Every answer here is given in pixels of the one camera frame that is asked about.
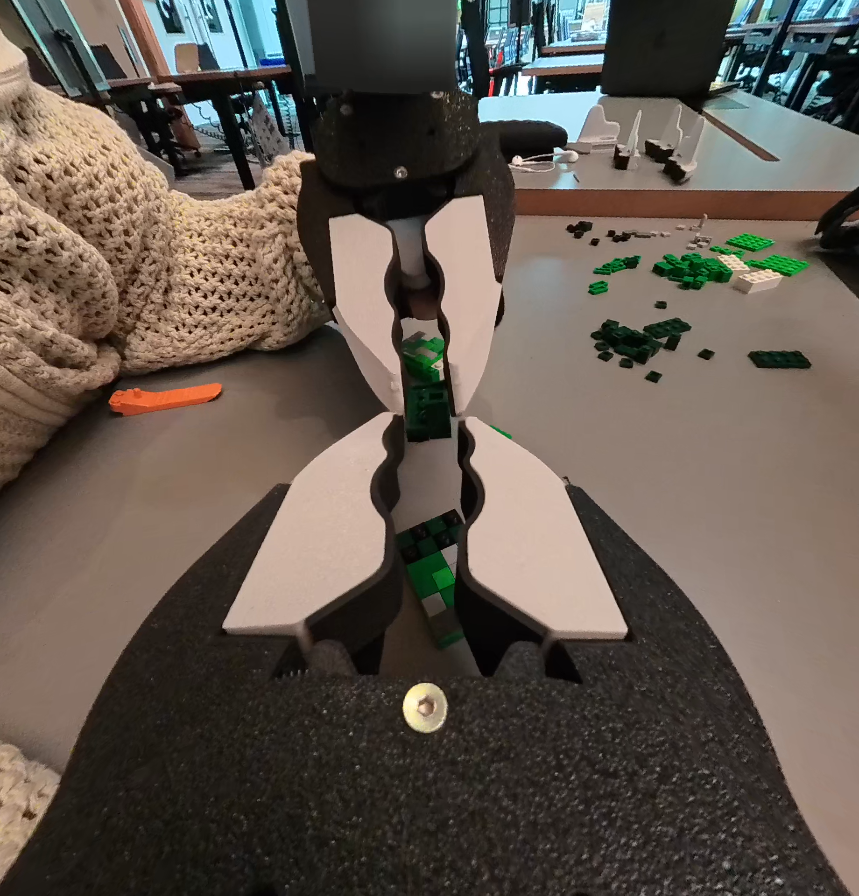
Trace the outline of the small white stand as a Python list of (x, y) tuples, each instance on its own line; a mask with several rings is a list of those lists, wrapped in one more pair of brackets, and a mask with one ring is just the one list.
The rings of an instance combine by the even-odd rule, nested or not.
[(606, 117), (601, 103), (593, 105), (575, 142), (579, 154), (613, 153), (620, 137), (620, 123)]

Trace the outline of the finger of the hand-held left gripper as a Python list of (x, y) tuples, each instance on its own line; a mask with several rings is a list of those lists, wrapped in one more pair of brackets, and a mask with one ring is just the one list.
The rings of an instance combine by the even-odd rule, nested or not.
[(465, 414), (488, 363), (502, 295), (485, 211), (481, 196), (458, 197), (424, 228), (429, 258), (440, 274), (446, 381), (457, 417)]
[(334, 317), (360, 373), (384, 407), (404, 415), (398, 318), (389, 296), (396, 259), (392, 231), (359, 214), (330, 218)]

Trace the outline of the white earphones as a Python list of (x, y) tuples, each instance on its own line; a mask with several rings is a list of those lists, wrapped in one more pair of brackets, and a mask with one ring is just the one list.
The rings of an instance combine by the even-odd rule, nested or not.
[(577, 181), (579, 154), (570, 149), (555, 148), (529, 156), (515, 155), (508, 163), (514, 183), (520, 188), (558, 188)]

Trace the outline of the large green lego figure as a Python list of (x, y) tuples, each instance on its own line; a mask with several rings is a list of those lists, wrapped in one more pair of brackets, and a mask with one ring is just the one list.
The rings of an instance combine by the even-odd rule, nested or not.
[(455, 608), (458, 543), (463, 528), (460, 512), (451, 508), (395, 534), (407, 580), (441, 651), (464, 639)]

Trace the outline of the black and white device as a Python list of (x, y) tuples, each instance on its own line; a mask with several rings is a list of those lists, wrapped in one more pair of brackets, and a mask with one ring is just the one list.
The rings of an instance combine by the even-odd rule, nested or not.
[(859, 252), (859, 186), (823, 213), (814, 231), (828, 252)]

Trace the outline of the dark green lego assembly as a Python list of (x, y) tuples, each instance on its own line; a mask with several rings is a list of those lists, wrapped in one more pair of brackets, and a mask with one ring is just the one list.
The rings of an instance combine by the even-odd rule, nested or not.
[(446, 440), (451, 437), (449, 395), (444, 382), (412, 385), (405, 405), (408, 442)]

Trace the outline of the small cluster green lego pieces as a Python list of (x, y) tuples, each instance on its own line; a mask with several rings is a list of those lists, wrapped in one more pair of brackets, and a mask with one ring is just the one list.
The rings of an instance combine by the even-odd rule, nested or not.
[(640, 263), (640, 255), (617, 257), (592, 269), (594, 280), (587, 287), (589, 295), (601, 295), (609, 291), (609, 278), (615, 274), (635, 270)]

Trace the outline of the grey table wooden edge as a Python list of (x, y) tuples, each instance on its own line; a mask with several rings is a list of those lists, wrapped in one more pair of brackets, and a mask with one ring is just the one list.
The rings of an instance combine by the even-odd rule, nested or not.
[(675, 184), (644, 154), (661, 136), (677, 100), (603, 97), (598, 92), (484, 98), (480, 120), (541, 120), (578, 137), (591, 107), (630, 131), (637, 111), (640, 159), (618, 171), (611, 152), (582, 155), (542, 173), (514, 173), (519, 215), (570, 218), (817, 220), (859, 186), (859, 135), (738, 91), (683, 106), (681, 125), (703, 123), (697, 167)]

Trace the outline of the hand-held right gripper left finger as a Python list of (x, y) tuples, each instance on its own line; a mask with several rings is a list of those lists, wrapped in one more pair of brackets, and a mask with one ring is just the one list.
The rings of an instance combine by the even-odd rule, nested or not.
[(361, 675), (379, 674), (403, 597), (392, 512), (401, 497), (404, 441), (403, 418), (384, 411), (294, 477), (224, 633), (289, 637), (304, 654), (335, 642)]

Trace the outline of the scattered small black lego pieces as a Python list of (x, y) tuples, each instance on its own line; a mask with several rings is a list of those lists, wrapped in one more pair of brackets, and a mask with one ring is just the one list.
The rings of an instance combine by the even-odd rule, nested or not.
[(631, 241), (665, 240), (670, 238), (677, 230), (665, 230), (654, 226), (641, 225), (638, 227), (609, 226), (608, 222), (594, 220), (592, 218), (579, 218), (571, 220), (563, 231), (570, 238), (585, 239), (591, 245), (600, 245), (602, 242), (625, 244)]

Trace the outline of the white wedge part black base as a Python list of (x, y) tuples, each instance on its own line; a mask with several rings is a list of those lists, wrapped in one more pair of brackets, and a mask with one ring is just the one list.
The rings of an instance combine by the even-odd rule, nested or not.
[(676, 103), (670, 110), (662, 134), (656, 139), (645, 140), (645, 152), (648, 158), (664, 164), (680, 148), (684, 136), (682, 108), (682, 103)]
[(618, 143), (614, 148), (613, 167), (617, 171), (631, 171), (638, 166), (638, 132), (642, 118), (643, 110), (639, 108), (627, 140), (624, 143)]
[(664, 173), (672, 183), (686, 183), (697, 170), (697, 152), (704, 132), (705, 119), (700, 117), (689, 133), (685, 133), (664, 163)]

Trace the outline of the orange brick separator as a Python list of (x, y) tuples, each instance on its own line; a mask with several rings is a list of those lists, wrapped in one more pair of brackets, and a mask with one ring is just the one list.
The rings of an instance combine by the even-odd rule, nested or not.
[(109, 408), (123, 417), (132, 417), (206, 404), (218, 399), (222, 392), (220, 384), (196, 385), (165, 391), (148, 391), (134, 387), (115, 391), (110, 396)]

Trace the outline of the wooden desk black legs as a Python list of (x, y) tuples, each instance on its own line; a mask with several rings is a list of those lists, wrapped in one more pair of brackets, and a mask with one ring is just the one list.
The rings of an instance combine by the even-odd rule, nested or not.
[(304, 149), (313, 149), (310, 120), (315, 108), (296, 83), (288, 65), (260, 66), (238, 71), (180, 73), (161, 76), (160, 81), (176, 84), (187, 104), (202, 101), (211, 103), (221, 124), (239, 180), (246, 191), (255, 188), (255, 181), (246, 156), (242, 130), (232, 107), (232, 97), (254, 92), (257, 84), (276, 88), (278, 93), (291, 96), (296, 107)]

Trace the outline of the pile of bright green lego pieces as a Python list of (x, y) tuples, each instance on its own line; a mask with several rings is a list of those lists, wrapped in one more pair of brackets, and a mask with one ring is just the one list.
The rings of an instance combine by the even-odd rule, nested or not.
[(652, 273), (686, 290), (701, 290), (708, 284), (722, 284), (732, 287), (732, 272), (716, 260), (719, 254), (737, 255), (745, 263), (749, 258), (761, 259), (774, 254), (774, 252), (767, 253), (773, 247), (761, 252), (741, 252), (730, 249), (725, 246), (725, 243), (722, 245), (712, 243), (705, 252), (684, 252), (682, 255), (667, 253), (653, 265)]

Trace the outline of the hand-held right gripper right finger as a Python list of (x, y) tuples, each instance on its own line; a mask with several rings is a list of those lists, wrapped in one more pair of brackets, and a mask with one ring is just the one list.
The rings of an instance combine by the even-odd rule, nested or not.
[(461, 509), (455, 609), (480, 674), (516, 644), (559, 670), (569, 644), (629, 635), (574, 498), (577, 490), (476, 417), (458, 425)]

